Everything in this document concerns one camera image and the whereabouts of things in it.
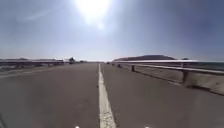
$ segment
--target guardrail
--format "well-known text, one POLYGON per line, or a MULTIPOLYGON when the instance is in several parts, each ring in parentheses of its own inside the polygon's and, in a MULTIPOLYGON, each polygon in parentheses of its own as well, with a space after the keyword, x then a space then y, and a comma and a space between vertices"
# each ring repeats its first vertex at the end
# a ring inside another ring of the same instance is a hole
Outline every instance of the guardrail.
POLYGON ((0 66, 41 66, 41 65, 63 65, 63 60, 0 60, 0 66))
POLYGON ((113 61, 108 62, 112 65, 122 67, 122 65, 131 66, 131 71, 135 72, 135 67, 159 68, 168 70, 177 70, 183 73, 182 83, 184 84, 189 72, 220 75, 224 76, 223 62, 207 62, 196 60, 158 60, 158 61, 113 61))

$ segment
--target white lane line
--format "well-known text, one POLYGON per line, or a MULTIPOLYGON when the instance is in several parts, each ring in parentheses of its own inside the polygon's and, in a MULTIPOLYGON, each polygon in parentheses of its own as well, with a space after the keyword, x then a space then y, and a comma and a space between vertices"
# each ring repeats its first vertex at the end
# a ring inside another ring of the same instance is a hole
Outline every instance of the white lane line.
POLYGON ((108 94, 104 85, 103 75, 99 64, 99 107, 100 128, 116 128, 114 116, 111 111, 108 94))
POLYGON ((30 73, 35 73, 35 72, 50 71, 50 70, 54 70, 54 69, 58 69, 58 68, 62 68, 62 67, 35 70, 35 71, 27 71, 27 72, 21 72, 21 73, 16 73, 16 74, 11 74, 11 75, 3 75, 3 76, 0 76, 0 79, 7 78, 7 77, 13 77, 13 76, 20 76, 20 75, 23 75, 23 74, 30 74, 30 73))

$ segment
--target sky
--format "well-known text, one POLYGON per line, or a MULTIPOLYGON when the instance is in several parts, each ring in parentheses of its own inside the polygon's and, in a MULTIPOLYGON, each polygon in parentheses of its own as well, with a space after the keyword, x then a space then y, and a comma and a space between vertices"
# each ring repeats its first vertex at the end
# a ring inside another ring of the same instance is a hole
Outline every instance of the sky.
POLYGON ((224 61, 222 0, 0 0, 0 58, 224 61))

